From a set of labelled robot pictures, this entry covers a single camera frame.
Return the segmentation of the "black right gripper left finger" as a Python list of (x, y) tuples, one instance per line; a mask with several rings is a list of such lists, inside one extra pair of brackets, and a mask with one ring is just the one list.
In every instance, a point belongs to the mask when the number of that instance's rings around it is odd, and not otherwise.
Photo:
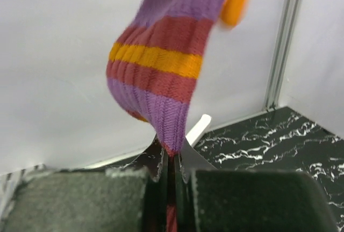
[(118, 173), (118, 231), (165, 231), (168, 156), (157, 139)]

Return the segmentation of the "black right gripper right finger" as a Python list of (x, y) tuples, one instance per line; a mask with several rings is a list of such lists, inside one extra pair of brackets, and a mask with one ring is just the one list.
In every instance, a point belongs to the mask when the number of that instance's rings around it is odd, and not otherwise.
[(191, 173), (195, 170), (214, 169), (215, 167), (191, 146), (184, 146), (181, 152), (174, 157), (176, 221), (178, 231), (196, 231)]

